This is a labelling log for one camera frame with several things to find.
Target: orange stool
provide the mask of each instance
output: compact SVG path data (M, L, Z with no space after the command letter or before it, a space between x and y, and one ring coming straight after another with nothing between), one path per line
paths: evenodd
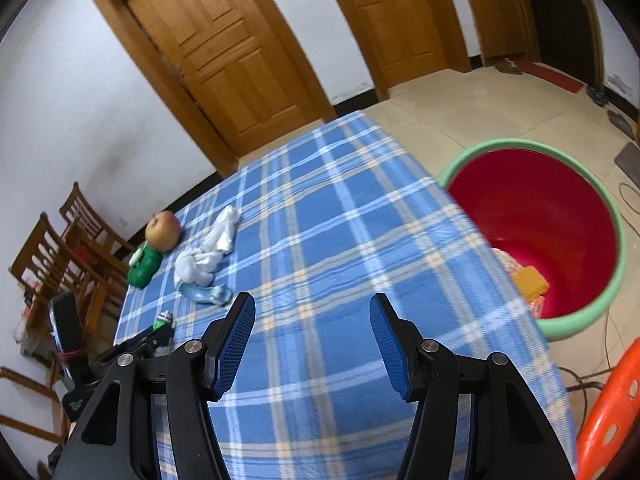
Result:
M622 447L640 412L640 338L629 347L578 435L578 476L594 480Z

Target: crumpled white cloth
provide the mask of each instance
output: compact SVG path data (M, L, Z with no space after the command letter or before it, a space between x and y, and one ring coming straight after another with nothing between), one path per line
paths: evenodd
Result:
M183 250L175 260L174 285L182 283L209 286L213 273L225 254L233 250L234 235L240 220L237 207L226 206L216 218L200 247Z

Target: blue gripper pad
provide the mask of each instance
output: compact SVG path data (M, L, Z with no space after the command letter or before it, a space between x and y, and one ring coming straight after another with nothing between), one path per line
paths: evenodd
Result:
M399 321L386 296L376 294L369 302L371 328L380 348L382 360L385 362L386 374L389 376L391 385L403 400L408 400L412 388L409 382L407 357L392 328L393 319L389 317L395 317L395 321Z
M249 296L229 329L217 358L216 377L211 389L218 398L228 392L234 383L254 322L255 301Z

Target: light blue cloth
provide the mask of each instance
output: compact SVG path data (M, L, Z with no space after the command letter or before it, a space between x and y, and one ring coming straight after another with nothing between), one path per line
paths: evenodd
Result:
M564 387L511 279L434 178L360 112L286 144L180 211L184 239L146 289L129 289L117 342L163 310L174 314L175 346L226 314L178 294L172 267L228 204L242 218L215 283L250 292L257 309L236 381L210 406L233 480L396 477L415 405L386 375L369 323L376 292L457 354L505 352L575 464ZM468 397L461 404L454 479L466 460ZM166 416L159 419L161 468L177 479Z

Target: red doormat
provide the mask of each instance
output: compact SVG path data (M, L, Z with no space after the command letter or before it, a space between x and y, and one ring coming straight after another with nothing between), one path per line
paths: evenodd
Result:
M574 94L577 94L584 86L584 83L581 83L578 80L524 59L515 61L514 63L523 72L539 77L540 79L544 79L545 81L549 81L550 83L553 83L560 88L564 88Z

